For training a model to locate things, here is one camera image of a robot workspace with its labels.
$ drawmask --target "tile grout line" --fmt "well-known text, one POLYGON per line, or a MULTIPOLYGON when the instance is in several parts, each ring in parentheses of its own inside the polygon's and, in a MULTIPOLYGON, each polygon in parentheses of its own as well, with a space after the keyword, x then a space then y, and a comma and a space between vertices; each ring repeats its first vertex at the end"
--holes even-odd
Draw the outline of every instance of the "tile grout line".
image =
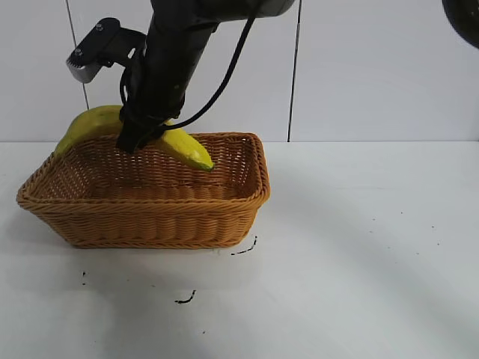
POLYGON ((298 24, 296 25, 296 44, 294 46, 293 83, 291 84, 290 121, 287 127, 288 142, 291 142, 291 125, 293 122, 294 91, 296 87, 296 67, 298 64, 299 33, 301 31, 301 10, 302 10, 302 0, 299 0, 298 24))
MULTIPOLYGON (((72 31, 73 45, 76 47, 75 29, 73 28, 72 13, 70 11, 70 4, 68 3, 68 0, 65 0, 65 5, 67 6, 68 21, 70 22, 70 30, 72 31)), ((85 103, 87 105, 87 110, 89 110, 90 104, 88 103, 87 89, 85 87, 85 84, 82 84, 82 89, 83 97, 85 98, 85 103)))

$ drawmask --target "white wall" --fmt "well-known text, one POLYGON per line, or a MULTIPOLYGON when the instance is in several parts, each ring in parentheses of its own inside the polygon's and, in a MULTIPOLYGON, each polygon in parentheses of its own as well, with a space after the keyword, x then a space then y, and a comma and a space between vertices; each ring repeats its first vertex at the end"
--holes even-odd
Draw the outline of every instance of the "white wall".
MULTIPOLYGON (((73 38, 64 0, 6 0, 0 13, 0 141, 60 138, 86 108, 64 60, 73 38)), ((104 16, 146 31, 148 0, 69 0, 81 40, 104 16)), ((255 24, 230 86, 190 132, 256 132, 286 141, 299 0, 255 24)), ((225 73, 243 23, 213 35, 187 93, 195 113, 225 73)), ((90 106, 119 103, 121 68, 87 86, 90 106)), ((479 139, 479 51, 439 0, 303 0, 293 141, 479 139)))
POLYGON ((479 51, 440 0, 303 0, 293 141, 479 139, 479 51))
POLYGON ((0 11, 0 141, 60 137, 85 110, 64 61, 73 38, 63 0, 4 0, 0 11))
MULTIPOLYGON (((97 20, 117 17, 123 27, 146 32, 152 10, 148 0, 69 0, 73 28, 83 38, 97 20)), ((286 141, 298 4, 283 16, 258 20, 237 70, 215 106, 189 132, 256 132, 265 141, 286 141)), ((205 49, 186 94, 180 119, 199 110, 223 79, 244 22, 221 24, 205 49)), ((122 68, 103 69, 87 85, 90 107, 120 103, 122 68)))

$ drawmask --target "black mark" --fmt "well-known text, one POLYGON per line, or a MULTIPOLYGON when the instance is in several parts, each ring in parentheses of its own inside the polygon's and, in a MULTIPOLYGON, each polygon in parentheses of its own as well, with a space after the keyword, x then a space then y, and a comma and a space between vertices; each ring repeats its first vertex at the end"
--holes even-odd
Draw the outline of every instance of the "black mark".
POLYGON ((257 236, 254 236, 254 242, 253 242, 253 245, 251 246, 251 248, 247 249, 246 251, 241 251, 241 252, 238 252, 238 253, 232 253, 231 255, 236 256, 237 254, 244 254, 244 253, 248 253, 249 251, 252 251, 254 249, 254 247, 256 247, 256 242, 257 242, 257 236))
POLYGON ((185 301, 174 301, 174 302, 178 303, 178 304, 188 304, 190 301, 193 300, 193 298, 195 297, 195 294, 196 294, 196 290, 193 291, 192 296, 189 297, 189 299, 187 299, 185 301))

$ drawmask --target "basket rim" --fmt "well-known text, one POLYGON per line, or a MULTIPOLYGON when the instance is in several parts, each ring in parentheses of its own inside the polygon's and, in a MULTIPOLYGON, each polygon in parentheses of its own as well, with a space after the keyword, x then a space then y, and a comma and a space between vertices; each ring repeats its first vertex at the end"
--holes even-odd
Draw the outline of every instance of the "basket rim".
MULTIPOLYGON (((128 210, 143 210, 150 207, 158 209, 158 206, 164 207, 165 210, 172 210, 177 206, 185 204, 201 204, 203 209, 208 207, 218 208, 221 205, 235 205, 235 210, 251 209, 251 206, 256 204, 259 208, 269 198, 269 177, 266 169, 266 159, 263 151, 263 144, 261 140, 250 132, 212 132, 212 133, 195 133, 192 134, 196 138, 221 138, 237 136, 241 138, 249 138, 253 143, 255 166, 257 168, 258 187, 256 191, 248 197, 235 198, 231 200, 223 199, 65 199, 65 198, 48 198, 42 199, 31 195, 44 178, 53 168, 53 166, 61 161, 65 156, 55 158, 52 153, 44 163, 25 181, 20 187, 16 201, 23 208, 33 211, 41 212, 104 212, 108 210, 124 212, 128 210)), ((114 135, 102 136, 102 138, 112 138, 114 135)))

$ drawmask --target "metal bracket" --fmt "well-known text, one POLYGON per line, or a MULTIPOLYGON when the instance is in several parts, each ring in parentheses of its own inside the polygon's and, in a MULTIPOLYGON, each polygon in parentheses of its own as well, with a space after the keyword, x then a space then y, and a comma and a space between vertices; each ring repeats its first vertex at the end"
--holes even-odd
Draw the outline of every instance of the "metal bracket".
POLYGON ((67 66, 75 79, 87 84, 104 66, 117 63, 128 67, 131 51, 143 48, 145 40, 145 34, 122 28, 118 19, 106 17, 72 51, 67 66))

